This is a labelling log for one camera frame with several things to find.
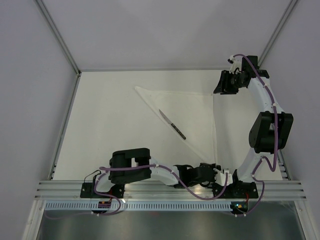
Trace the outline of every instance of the gray wall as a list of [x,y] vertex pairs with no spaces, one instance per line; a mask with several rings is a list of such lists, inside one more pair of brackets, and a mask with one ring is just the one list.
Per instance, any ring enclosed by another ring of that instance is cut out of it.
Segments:
[[85,71],[229,68],[231,54],[263,52],[290,1],[44,2]]
[[0,239],[20,239],[75,73],[33,0],[0,3]]
[[301,0],[263,68],[282,108],[294,117],[285,159],[303,183],[320,226],[320,1]]

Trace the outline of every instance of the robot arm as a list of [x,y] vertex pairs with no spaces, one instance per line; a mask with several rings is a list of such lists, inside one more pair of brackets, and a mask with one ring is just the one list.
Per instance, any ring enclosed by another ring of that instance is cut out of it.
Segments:
[[243,56],[242,62],[231,56],[232,64],[229,71],[222,71],[214,94],[237,94],[239,88],[246,87],[254,97],[260,113],[249,133],[249,150],[243,164],[236,170],[237,179],[243,182],[253,182],[252,173],[262,157],[274,157],[275,151],[275,121],[277,120],[277,149],[286,146],[293,124],[293,116],[285,113],[279,106],[270,87],[269,74],[258,67],[257,56]]
[[[135,170],[125,170],[132,167],[132,159],[141,166],[165,166],[170,171],[161,167],[147,167]],[[97,181],[96,190],[98,192],[109,192],[114,185],[125,185],[142,180],[158,180],[167,186],[174,188],[183,188],[178,179],[172,174],[175,173],[187,187],[192,187],[202,183],[216,183],[224,186],[228,170],[221,170],[221,167],[215,164],[201,163],[199,167],[190,165],[168,166],[158,162],[150,156],[150,150],[147,148],[129,149],[116,151],[109,161],[110,168],[120,168],[124,171],[108,171]],[[231,174],[228,174],[227,185],[233,183]]]
[[[166,166],[151,157],[150,150],[147,148],[116,151],[109,164],[111,169],[117,170],[106,171],[106,174],[103,177],[100,176],[98,181],[94,178],[92,184],[84,183],[83,192],[81,192],[83,197],[100,197],[94,196],[93,186],[95,185],[98,192],[108,193],[113,188],[118,187],[124,190],[125,184],[147,179],[159,180],[167,186],[182,188],[184,186],[178,181],[179,178],[187,187],[200,184],[202,187],[211,188],[214,196],[218,195],[219,190],[224,190],[223,186],[226,183],[224,193],[219,195],[221,198],[242,199],[248,196],[251,199],[258,198],[257,187],[252,178],[253,170],[262,157],[277,154],[275,150],[285,147],[293,124],[293,116],[285,113],[274,98],[269,74],[266,70],[259,69],[257,56],[243,55],[242,62],[231,56],[228,61],[232,64],[230,71],[221,72],[219,83],[213,93],[237,94],[239,88],[246,87],[255,98],[261,111],[249,133],[251,149],[243,164],[235,170],[233,175],[226,174],[229,173],[229,170],[222,169],[216,164],[201,163],[198,167]],[[132,159],[137,164],[135,168],[132,168]]]

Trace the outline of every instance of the metal extrusion bar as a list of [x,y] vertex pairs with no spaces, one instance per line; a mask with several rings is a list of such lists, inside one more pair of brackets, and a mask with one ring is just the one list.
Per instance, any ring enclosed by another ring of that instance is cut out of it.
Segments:
[[290,181],[291,180],[290,171],[288,170],[288,166],[285,162],[284,155],[281,150],[278,151],[278,164],[279,164],[279,167],[284,168],[284,172],[286,174],[286,177],[283,177],[283,179],[287,179]]
[[60,151],[61,151],[62,143],[64,141],[64,137],[65,137],[65,134],[66,134],[66,130],[67,130],[69,118],[70,118],[70,115],[71,115],[71,110],[72,110],[72,107],[74,105],[74,101],[75,101],[75,98],[76,98],[76,93],[77,93],[77,90],[78,90],[80,78],[81,78],[81,73],[76,78],[76,81],[75,81],[75,84],[74,84],[74,88],[73,88],[73,91],[72,91],[72,95],[70,97],[70,100],[68,101],[69,105],[68,105],[68,108],[67,108],[67,110],[65,112],[65,115],[64,115],[63,124],[62,124],[61,130],[60,130],[60,133],[59,133],[59,139],[57,141],[57,144],[56,144],[56,147],[55,147],[55,150],[54,150],[55,154],[54,154],[53,160],[52,160],[51,171],[50,171],[49,176],[48,176],[48,179],[50,179],[50,180],[52,180],[53,177],[54,177],[54,173],[55,173],[55,170],[56,170],[56,164],[58,162],[58,158],[59,158],[59,154],[60,154]]
[[22,240],[37,239],[38,231],[43,217],[46,201],[33,201],[33,205],[26,222]]
[[75,73],[77,75],[79,75],[81,73],[81,71],[79,70],[79,67],[77,66],[74,58],[72,57],[64,39],[62,38],[52,16],[50,15],[45,3],[43,2],[43,0],[34,0],[35,4],[37,5],[37,7],[39,8],[40,12],[42,13],[45,21],[47,22],[48,26],[50,27],[54,37],[56,38],[56,40],[58,41],[59,45],[62,48],[63,53],[65,54],[67,60],[69,61],[69,63],[71,64],[73,70],[75,71]]
[[318,240],[320,239],[317,224],[313,218],[310,206],[307,201],[295,201],[297,215],[300,219],[305,239]]
[[272,46],[274,45],[276,39],[279,37],[280,32],[282,31],[285,23],[287,22],[287,20],[289,19],[291,13],[293,12],[293,10],[295,9],[295,7],[297,6],[297,3],[299,2],[299,0],[291,0],[290,3],[288,4],[288,6],[286,7],[282,17],[280,18],[280,21],[278,22],[277,26],[275,27],[269,41],[267,42],[265,48],[262,51],[262,54],[259,57],[259,62],[258,65],[261,66],[268,53],[270,52]]
[[[80,198],[83,181],[46,180],[38,185],[35,200],[88,200]],[[209,198],[212,191],[201,186],[190,188],[197,195]],[[257,183],[258,192],[262,185]],[[123,198],[132,201],[196,201],[185,189],[175,189],[163,185],[159,181],[141,181],[126,184]],[[262,201],[304,201],[306,195],[300,181],[265,181],[265,191]],[[243,199],[228,199],[228,201],[243,201]]]
[[280,169],[280,172],[281,172],[282,179],[285,180],[285,181],[288,181],[289,180],[289,176],[287,174],[286,166],[281,162],[279,162],[278,165],[279,165],[279,169]]
[[[48,200],[45,210],[116,210],[119,204],[113,200],[110,206],[99,206],[98,200]],[[120,211],[232,211],[231,201],[129,201],[120,206]]]
[[159,67],[159,68],[101,68],[82,69],[82,72],[128,72],[128,71],[186,71],[186,70],[228,70],[230,65],[216,67]]

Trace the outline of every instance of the knife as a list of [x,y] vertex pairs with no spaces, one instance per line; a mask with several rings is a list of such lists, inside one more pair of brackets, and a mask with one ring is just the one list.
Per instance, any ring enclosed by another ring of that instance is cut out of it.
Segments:
[[176,125],[174,125],[173,122],[170,121],[169,118],[167,118],[167,116],[166,116],[160,109],[159,109],[159,112],[160,112],[161,116],[164,118],[164,120],[165,120],[168,124],[170,124],[170,125],[174,128],[174,130],[176,130],[177,133],[178,133],[184,140],[186,140],[187,138],[186,138],[185,135],[183,135],[182,132],[176,127]]

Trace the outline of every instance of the white cloth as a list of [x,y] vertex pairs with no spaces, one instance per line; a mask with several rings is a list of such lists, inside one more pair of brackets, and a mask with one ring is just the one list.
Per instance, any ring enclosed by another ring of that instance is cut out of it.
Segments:
[[[136,86],[135,90],[168,128],[206,163],[217,159],[216,126],[213,111],[213,96],[195,92],[152,91]],[[161,110],[183,133],[184,140],[166,122]]]

